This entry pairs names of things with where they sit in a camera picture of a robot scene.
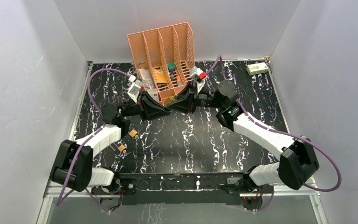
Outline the large brass padlock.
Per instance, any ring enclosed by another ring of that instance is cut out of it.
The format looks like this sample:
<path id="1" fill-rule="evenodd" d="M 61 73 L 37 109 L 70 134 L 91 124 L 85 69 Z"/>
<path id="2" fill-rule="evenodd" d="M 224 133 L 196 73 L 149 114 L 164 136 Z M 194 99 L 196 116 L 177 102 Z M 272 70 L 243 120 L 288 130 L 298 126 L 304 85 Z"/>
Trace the large brass padlock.
<path id="1" fill-rule="evenodd" d="M 164 102 L 164 107 L 168 107 L 170 104 L 176 102 L 178 99 L 176 96 L 169 96 L 165 102 Z"/>

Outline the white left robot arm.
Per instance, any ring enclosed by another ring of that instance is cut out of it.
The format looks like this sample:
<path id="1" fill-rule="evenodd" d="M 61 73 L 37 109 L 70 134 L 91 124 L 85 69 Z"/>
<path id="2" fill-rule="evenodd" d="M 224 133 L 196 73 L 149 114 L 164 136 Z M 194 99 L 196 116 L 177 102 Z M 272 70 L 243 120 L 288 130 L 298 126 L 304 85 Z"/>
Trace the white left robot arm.
<path id="1" fill-rule="evenodd" d="M 51 181 L 78 192 L 87 187 L 102 186 L 109 194 L 117 193 L 121 182 L 114 177 L 114 171 L 94 167 L 94 157 L 128 134 L 129 116 L 139 115 L 143 120 L 154 120 L 170 114 L 146 91 L 141 91 L 137 99 L 121 105 L 105 104 L 101 112 L 103 125 L 95 132 L 60 144 L 49 176 Z"/>

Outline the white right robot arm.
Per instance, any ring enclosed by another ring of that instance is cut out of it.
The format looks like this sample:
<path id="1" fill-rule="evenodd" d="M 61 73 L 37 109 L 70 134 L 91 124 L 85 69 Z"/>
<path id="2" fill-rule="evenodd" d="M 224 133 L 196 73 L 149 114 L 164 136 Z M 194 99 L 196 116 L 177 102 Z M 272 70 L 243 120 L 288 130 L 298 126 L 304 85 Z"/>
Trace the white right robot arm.
<path id="1" fill-rule="evenodd" d="M 319 169 L 315 150 L 304 137 L 280 134 L 274 128 L 261 124 L 242 109 L 234 83 L 224 80 L 214 92 L 191 81 L 175 96 L 169 97 L 165 108 L 182 113 L 193 113 L 197 107 L 217 108 L 219 123 L 231 131 L 244 135 L 268 150 L 278 162 L 253 166 L 243 175 L 240 184 L 249 193 L 256 193 L 263 185 L 284 184 L 298 190 Z"/>

